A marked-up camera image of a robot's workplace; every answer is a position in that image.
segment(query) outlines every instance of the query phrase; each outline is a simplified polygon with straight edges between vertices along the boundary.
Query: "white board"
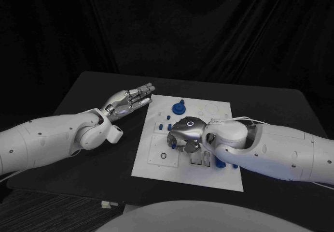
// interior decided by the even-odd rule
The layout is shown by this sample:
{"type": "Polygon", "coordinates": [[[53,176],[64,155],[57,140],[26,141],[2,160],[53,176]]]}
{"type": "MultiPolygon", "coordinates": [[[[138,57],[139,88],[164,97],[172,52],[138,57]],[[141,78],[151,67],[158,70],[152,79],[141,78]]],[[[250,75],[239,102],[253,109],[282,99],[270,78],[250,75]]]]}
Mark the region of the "white board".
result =
{"type": "MultiPolygon", "coordinates": [[[[168,124],[174,125],[187,116],[200,118],[205,123],[211,118],[231,118],[229,102],[154,94],[151,99],[131,175],[241,192],[239,168],[233,168],[231,164],[226,164],[226,168],[217,168],[214,155],[203,146],[201,150],[193,154],[178,152],[167,146],[168,124]],[[181,99],[185,112],[182,115],[175,115],[171,108],[181,99]]],[[[184,145],[185,142],[177,141],[177,144],[184,145]]]]}

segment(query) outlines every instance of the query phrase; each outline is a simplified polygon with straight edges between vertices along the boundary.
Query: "blue object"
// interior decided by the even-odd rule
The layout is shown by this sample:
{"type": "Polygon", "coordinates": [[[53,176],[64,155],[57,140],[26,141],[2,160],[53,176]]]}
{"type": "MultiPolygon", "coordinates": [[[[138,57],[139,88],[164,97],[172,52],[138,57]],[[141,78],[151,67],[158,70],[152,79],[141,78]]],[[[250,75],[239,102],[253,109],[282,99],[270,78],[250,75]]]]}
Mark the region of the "blue object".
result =
{"type": "Polygon", "coordinates": [[[172,113],[174,113],[175,115],[182,115],[184,112],[185,112],[184,100],[181,99],[181,100],[180,100],[180,103],[175,103],[175,104],[172,105],[172,113]]]}
{"type": "Polygon", "coordinates": [[[224,167],[226,167],[226,163],[221,162],[221,161],[217,159],[216,156],[214,156],[214,159],[216,159],[216,167],[217,167],[217,168],[224,168],[224,167]]]}

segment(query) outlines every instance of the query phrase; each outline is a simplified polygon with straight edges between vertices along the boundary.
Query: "small blue piece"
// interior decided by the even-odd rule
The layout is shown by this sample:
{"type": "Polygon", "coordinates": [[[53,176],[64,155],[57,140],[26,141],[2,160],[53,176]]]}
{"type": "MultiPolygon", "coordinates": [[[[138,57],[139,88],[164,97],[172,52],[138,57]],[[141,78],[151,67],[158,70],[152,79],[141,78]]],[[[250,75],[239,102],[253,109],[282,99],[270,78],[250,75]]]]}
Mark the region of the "small blue piece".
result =
{"type": "Polygon", "coordinates": [[[224,168],[224,167],[226,167],[226,163],[221,162],[221,161],[217,159],[216,156],[214,156],[214,159],[216,159],[216,167],[217,167],[217,168],[224,168]]]}
{"type": "Polygon", "coordinates": [[[184,100],[181,99],[181,100],[180,100],[180,103],[175,103],[175,104],[172,105],[172,113],[174,113],[175,115],[182,115],[184,112],[185,112],[184,100]]]}

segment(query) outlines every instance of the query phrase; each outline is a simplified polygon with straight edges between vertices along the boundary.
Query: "black table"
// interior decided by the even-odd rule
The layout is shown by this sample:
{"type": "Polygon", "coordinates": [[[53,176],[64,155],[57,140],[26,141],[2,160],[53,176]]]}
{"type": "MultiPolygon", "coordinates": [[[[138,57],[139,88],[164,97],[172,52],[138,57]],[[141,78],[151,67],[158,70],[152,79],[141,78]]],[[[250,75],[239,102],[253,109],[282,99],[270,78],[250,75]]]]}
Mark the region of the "black table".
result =
{"type": "MultiPolygon", "coordinates": [[[[54,115],[99,108],[109,96],[151,82],[154,94],[230,102],[231,116],[249,116],[326,137],[302,93],[293,89],[237,86],[83,72],[54,115]]],[[[241,169],[244,192],[193,186],[131,176],[146,106],[115,122],[123,130],[116,144],[108,141],[72,158],[27,170],[8,187],[76,195],[144,206],[172,200],[211,201],[265,212],[312,230],[334,230],[334,191],[312,183],[276,180],[241,169]]]]}

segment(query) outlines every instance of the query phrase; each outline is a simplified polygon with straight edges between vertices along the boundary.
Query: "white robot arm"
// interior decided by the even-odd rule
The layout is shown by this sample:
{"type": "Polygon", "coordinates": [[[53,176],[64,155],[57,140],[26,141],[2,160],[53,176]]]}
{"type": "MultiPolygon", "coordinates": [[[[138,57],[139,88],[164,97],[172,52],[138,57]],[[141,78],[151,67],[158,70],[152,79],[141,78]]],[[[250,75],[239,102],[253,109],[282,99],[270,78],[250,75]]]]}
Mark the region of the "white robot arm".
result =
{"type": "Polygon", "coordinates": [[[334,184],[334,141],[288,127],[234,120],[185,117],[172,126],[167,144],[191,153],[203,147],[226,163],[286,181],[334,184]],[[185,146],[175,146],[175,139],[185,146]]]}
{"type": "Polygon", "coordinates": [[[139,99],[151,83],[119,91],[99,109],[76,115],[37,118],[0,132],[0,175],[51,164],[80,149],[92,150],[105,139],[116,143],[123,132],[110,123],[151,102],[139,99]]]}

